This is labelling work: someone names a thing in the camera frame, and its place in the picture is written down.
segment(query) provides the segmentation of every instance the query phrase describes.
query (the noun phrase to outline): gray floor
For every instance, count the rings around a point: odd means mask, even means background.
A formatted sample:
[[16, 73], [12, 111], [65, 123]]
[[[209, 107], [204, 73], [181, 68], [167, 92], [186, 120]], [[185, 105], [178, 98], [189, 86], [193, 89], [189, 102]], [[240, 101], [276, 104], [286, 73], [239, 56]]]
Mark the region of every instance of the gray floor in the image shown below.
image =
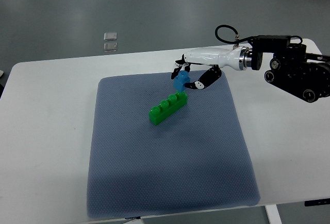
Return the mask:
[[[0, 70], [5, 85], [18, 62], [104, 55], [103, 34], [118, 33], [118, 51], [221, 44], [214, 29], [241, 37], [299, 35], [330, 55], [330, 0], [0, 0]], [[231, 33], [224, 33], [232, 39]], [[330, 207], [279, 205], [283, 223], [328, 223]], [[268, 223], [264, 208], [148, 219], [151, 223]]]

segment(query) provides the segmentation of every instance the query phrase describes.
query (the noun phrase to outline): gray mat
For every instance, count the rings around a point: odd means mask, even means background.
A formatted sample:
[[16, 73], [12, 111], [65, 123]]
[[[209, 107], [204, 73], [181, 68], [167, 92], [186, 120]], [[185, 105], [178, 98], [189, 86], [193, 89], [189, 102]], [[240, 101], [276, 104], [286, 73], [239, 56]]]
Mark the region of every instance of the gray mat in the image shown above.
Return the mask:
[[[202, 72], [191, 72], [198, 79]], [[152, 106], [175, 93], [170, 73], [104, 78], [97, 91], [87, 188], [91, 218], [253, 206], [251, 159], [222, 77], [187, 90], [188, 104], [158, 126]]]

